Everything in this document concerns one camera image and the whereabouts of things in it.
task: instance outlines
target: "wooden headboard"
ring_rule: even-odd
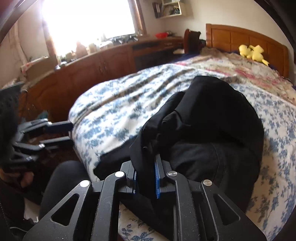
[[[241,44],[247,46],[260,45],[264,49],[264,58],[282,76],[289,77],[288,48],[263,34],[245,28],[207,23],[206,42],[207,47],[217,48],[226,52],[238,51]]]

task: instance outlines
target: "person's leg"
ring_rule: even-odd
[[[40,205],[39,219],[43,218],[83,180],[90,180],[90,178],[81,162],[66,161],[61,163],[52,173],[45,189]]]

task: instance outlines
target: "silver screw head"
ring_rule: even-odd
[[[90,184],[90,181],[88,180],[83,180],[80,182],[80,186],[83,188],[86,188]]]
[[[115,176],[116,177],[123,177],[124,176],[124,172],[122,172],[122,171],[116,172],[115,173]]]
[[[168,175],[169,175],[170,177],[175,177],[175,176],[177,176],[177,172],[176,172],[176,171],[169,171],[169,172],[168,172]]]
[[[205,185],[205,186],[211,186],[212,185],[212,181],[211,180],[204,180],[203,181],[203,184]]]

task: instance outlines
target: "bright sunlight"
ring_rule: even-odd
[[[45,0],[42,12],[58,56],[75,51],[77,41],[135,33],[128,0]]]

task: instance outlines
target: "blue gripper pad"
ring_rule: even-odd
[[[156,193],[156,198],[160,198],[160,181],[159,181],[159,176],[157,175],[157,165],[156,162],[154,163],[154,173],[155,173],[155,193]]]

